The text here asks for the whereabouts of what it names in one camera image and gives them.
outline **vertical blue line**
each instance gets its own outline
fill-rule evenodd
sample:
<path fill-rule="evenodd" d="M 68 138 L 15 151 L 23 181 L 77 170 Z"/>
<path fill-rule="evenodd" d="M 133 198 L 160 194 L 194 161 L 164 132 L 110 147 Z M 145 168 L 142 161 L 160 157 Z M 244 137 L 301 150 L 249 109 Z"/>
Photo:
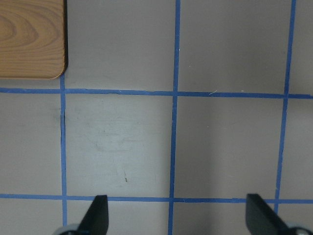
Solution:
<path fill-rule="evenodd" d="M 279 201 L 279 196 L 280 196 L 280 185 L 281 185 L 283 159 L 284 159 L 284 144 L 285 144 L 287 109 L 288 109 L 288 98 L 289 98 L 289 80 L 290 80 L 295 8 L 296 8 L 296 0 L 292 0 L 291 1 L 290 25 L 289 25 L 288 53 L 287 53 L 287 62 L 286 62 L 285 88 L 284 88 L 285 97 L 284 97 L 284 103 L 283 103 L 278 166 L 277 166 L 277 176 L 276 176 L 276 191 L 275 191 L 275 205 L 274 205 L 274 211 L 276 213 L 278 213 L 278 206 L 279 206 L 278 201 Z"/>
<path fill-rule="evenodd" d="M 180 34 L 179 31 L 180 31 L 180 0 L 176 0 L 173 110 L 172 110 L 172 137 L 171 137 L 171 171 L 170 171 L 170 196 L 169 196 L 169 209 L 168 209 L 168 235 L 173 234 L 176 126 L 177 126 L 178 75 L 179 75 L 179 34 Z"/>
<path fill-rule="evenodd" d="M 66 162 L 66 139 L 65 139 L 65 76 L 60 77 L 61 89 L 61 175 L 62 175 L 62 215 L 63 226 L 67 225 L 67 162 Z"/>

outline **black object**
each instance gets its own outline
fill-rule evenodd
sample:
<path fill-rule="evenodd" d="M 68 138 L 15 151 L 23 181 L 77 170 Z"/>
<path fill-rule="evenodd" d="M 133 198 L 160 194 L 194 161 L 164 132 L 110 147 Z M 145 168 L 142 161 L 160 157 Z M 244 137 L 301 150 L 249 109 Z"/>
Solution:
<path fill-rule="evenodd" d="M 98 195 L 85 214 L 76 231 L 60 235 L 106 235 L 109 227 L 108 197 Z"/>
<path fill-rule="evenodd" d="M 252 235 L 313 235 L 304 228 L 289 228 L 258 194 L 247 194 L 246 226 Z"/>

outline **blue grid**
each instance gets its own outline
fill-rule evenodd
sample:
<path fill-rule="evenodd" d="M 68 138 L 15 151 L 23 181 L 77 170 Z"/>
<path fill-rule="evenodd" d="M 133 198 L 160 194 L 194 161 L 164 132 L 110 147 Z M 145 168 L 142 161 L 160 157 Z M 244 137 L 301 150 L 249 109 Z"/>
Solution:
<path fill-rule="evenodd" d="M 37 200 L 61 200 L 63 207 L 63 225 L 67 224 L 67 201 L 92 201 L 93 196 L 68 196 L 67 176 L 66 176 L 66 127 L 65 110 L 66 94 L 120 94 L 120 95 L 158 95 L 173 97 L 172 112 L 172 137 L 171 137 L 171 167 L 170 167 L 170 193 L 169 197 L 108 197 L 109 201 L 120 202 L 168 202 L 168 235 L 173 233 L 173 213 L 174 203 L 245 203 L 245 198 L 175 198 L 175 156 L 176 156 L 176 125 L 177 125 L 177 102 L 179 96 L 195 97 L 229 97 L 229 98 L 269 98 L 282 99 L 283 112 L 281 121 L 280 146 L 278 154 L 278 167 L 276 178 L 276 191 L 274 199 L 266 199 L 267 203 L 274 204 L 274 210 L 278 212 L 280 204 L 313 204 L 313 199 L 280 199 L 280 184 L 282 174 L 284 140 L 287 120 L 288 99 L 313 99 L 309 94 L 289 94 L 290 67 L 292 55 L 293 30 L 295 20 L 296 0 L 291 0 L 291 17 L 288 42 L 288 54 L 286 64 L 286 77 L 284 94 L 266 93 L 219 93 L 219 92 L 180 92 L 178 91 L 179 81 L 179 29 L 180 29 L 180 0 L 176 0 L 175 17 L 175 56 L 174 56 L 174 82 L 173 91 L 136 91 L 136 90 L 101 90 L 101 89 L 67 89 L 65 88 L 65 76 L 60 77 L 59 89 L 20 89 L 20 88 L 0 88 L 0 93 L 11 94 L 60 94 L 61 98 L 61 173 L 62 173 L 62 195 L 35 195 L 35 194 L 0 194 L 0 198 L 15 199 L 37 199 Z"/>

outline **wooden board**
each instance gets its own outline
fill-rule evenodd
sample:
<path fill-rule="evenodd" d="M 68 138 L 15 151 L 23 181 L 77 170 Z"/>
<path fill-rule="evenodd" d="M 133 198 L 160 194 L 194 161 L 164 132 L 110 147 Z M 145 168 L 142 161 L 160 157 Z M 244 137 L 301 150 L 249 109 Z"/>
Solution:
<path fill-rule="evenodd" d="M 54 79 L 66 68 L 65 0 L 0 0 L 0 78 Z"/>

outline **wooden tray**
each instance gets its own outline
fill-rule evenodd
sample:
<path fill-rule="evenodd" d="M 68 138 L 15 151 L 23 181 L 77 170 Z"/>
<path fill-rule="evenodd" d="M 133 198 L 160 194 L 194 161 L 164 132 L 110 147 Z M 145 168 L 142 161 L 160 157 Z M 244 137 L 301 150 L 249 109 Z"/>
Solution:
<path fill-rule="evenodd" d="M 0 0 L 0 78 L 59 77 L 66 35 L 65 0 Z"/>

